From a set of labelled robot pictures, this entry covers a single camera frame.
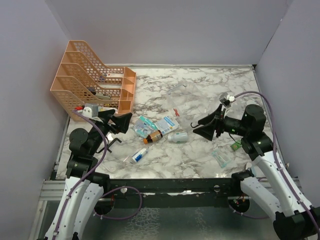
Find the clear medicine kit box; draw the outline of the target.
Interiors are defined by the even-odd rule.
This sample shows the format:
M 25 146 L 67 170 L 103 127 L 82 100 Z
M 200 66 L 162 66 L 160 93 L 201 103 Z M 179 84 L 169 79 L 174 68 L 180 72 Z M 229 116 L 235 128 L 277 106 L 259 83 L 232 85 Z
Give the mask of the clear medicine kit box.
M 221 94 L 209 98 L 196 84 L 182 82 L 167 91 L 167 108 L 180 127 L 188 132 L 218 108 Z

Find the white plastic bottle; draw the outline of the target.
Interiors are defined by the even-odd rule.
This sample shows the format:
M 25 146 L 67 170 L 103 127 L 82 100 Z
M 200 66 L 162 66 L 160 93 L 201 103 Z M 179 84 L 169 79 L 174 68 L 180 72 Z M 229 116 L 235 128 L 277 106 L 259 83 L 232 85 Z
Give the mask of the white plastic bottle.
M 173 143 L 184 143 L 188 141 L 189 137 L 186 132 L 177 132 L 170 134 L 167 139 L 169 142 Z

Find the teal bandage packet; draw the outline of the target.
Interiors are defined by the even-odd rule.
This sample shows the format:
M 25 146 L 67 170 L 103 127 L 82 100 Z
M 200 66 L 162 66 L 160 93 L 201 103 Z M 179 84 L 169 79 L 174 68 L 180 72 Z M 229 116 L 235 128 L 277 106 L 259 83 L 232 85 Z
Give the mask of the teal bandage packet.
M 133 130 L 142 138 L 146 138 L 149 134 L 154 132 L 154 129 L 144 122 L 136 122 L 133 125 Z
M 149 118 L 145 117 L 145 116 L 139 116 L 137 122 L 137 124 L 145 124 L 147 126 L 149 126 L 151 129 L 153 130 L 157 130 L 158 128 L 156 127 L 156 125 L 153 123 L 152 120 L 150 120 Z

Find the blue white gauze packet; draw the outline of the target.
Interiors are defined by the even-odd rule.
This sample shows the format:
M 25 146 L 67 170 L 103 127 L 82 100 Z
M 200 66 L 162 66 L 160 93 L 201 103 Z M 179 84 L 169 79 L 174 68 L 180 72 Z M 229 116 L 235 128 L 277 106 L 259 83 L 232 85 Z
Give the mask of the blue white gauze packet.
M 165 116 L 164 118 L 158 120 L 155 123 L 158 130 L 161 131 L 163 135 L 168 134 L 179 128 L 180 124 L 171 116 Z

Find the brown syrup bottle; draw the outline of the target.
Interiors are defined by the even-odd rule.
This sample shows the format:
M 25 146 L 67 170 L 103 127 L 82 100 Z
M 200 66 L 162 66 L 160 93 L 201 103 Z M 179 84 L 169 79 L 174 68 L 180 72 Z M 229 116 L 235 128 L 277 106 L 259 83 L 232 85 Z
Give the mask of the brown syrup bottle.
M 163 138 L 163 134 L 160 130 L 156 130 L 150 133 L 146 138 L 143 139 L 144 144 L 151 144 L 159 141 Z

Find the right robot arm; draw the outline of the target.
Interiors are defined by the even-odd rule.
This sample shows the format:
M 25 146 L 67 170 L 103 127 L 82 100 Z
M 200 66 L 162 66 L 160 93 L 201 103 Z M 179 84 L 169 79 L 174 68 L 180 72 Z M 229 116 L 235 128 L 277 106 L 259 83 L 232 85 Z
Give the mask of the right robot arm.
M 241 119 L 228 117 L 222 105 L 200 119 L 193 132 L 209 141 L 222 133 L 241 137 L 241 146 L 270 184 L 269 192 L 250 170 L 233 173 L 229 189 L 252 198 L 268 215 L 281 240 L 303 240 L 320 233 L 320 209 L 304 196 L 284 164 L 278 160 L 272 140 L 265 134 L 266 116 L 259 105 L 245 107 Z

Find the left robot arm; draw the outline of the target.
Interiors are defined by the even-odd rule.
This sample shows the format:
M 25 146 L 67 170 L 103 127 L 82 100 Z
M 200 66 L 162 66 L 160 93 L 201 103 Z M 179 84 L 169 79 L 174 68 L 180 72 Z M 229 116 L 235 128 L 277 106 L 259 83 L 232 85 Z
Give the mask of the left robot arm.
M 79 240 L 100 198 L 111 190 L 109 175 L 96 172 L 109 152 L 107 134 L 125 134 L 132 113 L 117 116 L 114 109 L 89 112 L 75 108 L 73 114 L 88 122 L 90 131 L 76 128 L 69 135 L 70 158 L 63 194 L 54 219 L 44 235 L 46 240 Z

